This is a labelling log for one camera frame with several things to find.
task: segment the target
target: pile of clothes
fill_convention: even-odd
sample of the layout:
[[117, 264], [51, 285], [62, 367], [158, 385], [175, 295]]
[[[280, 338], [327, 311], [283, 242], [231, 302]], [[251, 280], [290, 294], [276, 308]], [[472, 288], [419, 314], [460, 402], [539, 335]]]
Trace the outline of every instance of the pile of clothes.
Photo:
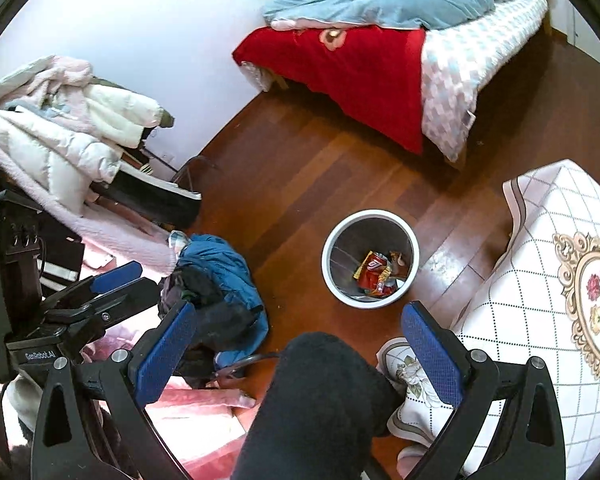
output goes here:
[[87, 61], [41, 57], [0, 79], [0, 168], [85, 240], [166, 275], [175, 265], [168, 233], [147, 224], [188, 228], [202, 197], [139, 168], [138, 148], [173, 123], [155, 100], [96, 78]]
[[196, 307], [196, 333], [176, 372], [192, 388], [202, 388], [215, 371], [255, 352], [269, 325], [247, 263], [225, 240], [173, 232], [180, 255], [162, 280], [158, 311], [165, 316], [178, 300]]

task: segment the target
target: trash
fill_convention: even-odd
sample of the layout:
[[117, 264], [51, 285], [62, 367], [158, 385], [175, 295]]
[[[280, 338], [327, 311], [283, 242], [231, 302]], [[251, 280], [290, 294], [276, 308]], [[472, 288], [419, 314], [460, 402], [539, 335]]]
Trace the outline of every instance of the trash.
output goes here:
[[353, 273], [359, 288], [369, 298], [386, 298], [398, 289], [397, 278], [404, 280], [408, 266], [402, 253], [391, 251], [390, 258], [384, 254], [369, 251], [363, 262]]

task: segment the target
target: blue gripper pad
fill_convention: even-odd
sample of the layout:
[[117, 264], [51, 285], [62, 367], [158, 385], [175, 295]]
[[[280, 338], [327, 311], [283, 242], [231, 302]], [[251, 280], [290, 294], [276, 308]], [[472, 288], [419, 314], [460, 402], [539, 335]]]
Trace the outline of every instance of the blue gripper pad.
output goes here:
[[119, 286], [137, 280], [140, 276], [142, 276], [142, 265], [138, 262], [129, 262], [117, 269], [96, 276], [89, 290], [93, 294], [106, 294]]
[[400, 325], [440, 400], [457, 408], [462, 402], [460, 370], [411, 303], [402, 310]]
[[136, 386], [134, 397], [138, 406], [144, 408], [160, 398], [171, 374], [191, 343], [195, 330], [196, 309], [191, 303], [186, 303], [138, 365], [135, 380], [132, 379]]

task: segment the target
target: trash can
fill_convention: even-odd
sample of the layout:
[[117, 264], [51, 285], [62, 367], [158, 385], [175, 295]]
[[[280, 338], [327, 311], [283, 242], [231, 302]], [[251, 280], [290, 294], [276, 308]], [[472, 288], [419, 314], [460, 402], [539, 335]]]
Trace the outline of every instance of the trash can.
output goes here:
[[[409, 272], [405, 281], [387, 298], [370, 298], [358, 288], [353, 274], [369, 251], [389, 255], [399, 251]], [[369, 209], [340, 222], [322, 250], [322, 276], [333, 295], [355, 308], [380, 308], [398, 300], [411, 286], [420, 263], [420, 250], [413, 230], [398, 215]]]

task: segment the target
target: blue jacket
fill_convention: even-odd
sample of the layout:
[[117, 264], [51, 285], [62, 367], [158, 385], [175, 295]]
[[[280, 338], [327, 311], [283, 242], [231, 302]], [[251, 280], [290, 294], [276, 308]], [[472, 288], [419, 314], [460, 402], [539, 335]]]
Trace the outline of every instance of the blue jacket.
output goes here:
[[[193, 235], [181, 252], [179, 267], [194, 266], [211, 278], [224, 293], [227, 303], [239, 301], [248, 309], [262, 305], [262, 299], [253, 282], [247, 262], [222, 238], [212, 235]], [[253, 354], [262, 343], [269, 323], [264, 309], [245, 337], [243, 348], [216, 355], [216, 367], [229, 366]]]

